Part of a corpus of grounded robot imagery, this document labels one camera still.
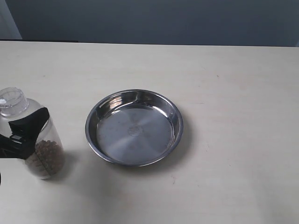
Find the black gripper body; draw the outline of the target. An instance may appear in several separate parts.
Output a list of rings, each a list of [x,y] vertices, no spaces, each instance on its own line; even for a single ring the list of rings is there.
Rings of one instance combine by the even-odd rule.
[[[10,138],[0,135],[0,158],[19,158],[19,144]]]

